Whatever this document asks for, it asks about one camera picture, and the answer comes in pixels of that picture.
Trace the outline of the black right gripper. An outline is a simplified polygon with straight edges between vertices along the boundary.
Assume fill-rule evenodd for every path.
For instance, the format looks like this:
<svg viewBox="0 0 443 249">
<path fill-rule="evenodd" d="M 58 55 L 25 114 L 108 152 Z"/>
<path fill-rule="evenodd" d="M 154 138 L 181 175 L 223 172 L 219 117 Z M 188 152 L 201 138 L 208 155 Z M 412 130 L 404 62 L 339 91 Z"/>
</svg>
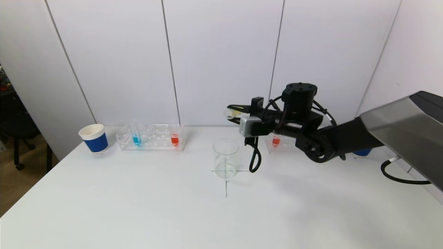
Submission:
<svg viewBox="0 0 443 249">
<path fill-rule="evenodd" d="M 281 97 L 271 99 L 268 104 L 263 107 L 264 98 L 256 97 L 251 100 L 251 105 L 229 105 L 227 109 L 236 112 L 249 113 L 245 117 L 245 145 L 256 146 L 258 144 L 258 137 L 267 136 L 274 132 L 276 125 L 276 118 L 280 113 L 280 109 L 276 105 L 277 100 Z M 239 117 L 228 117 L 228 121 L 238 124 Z"/>
</svg>

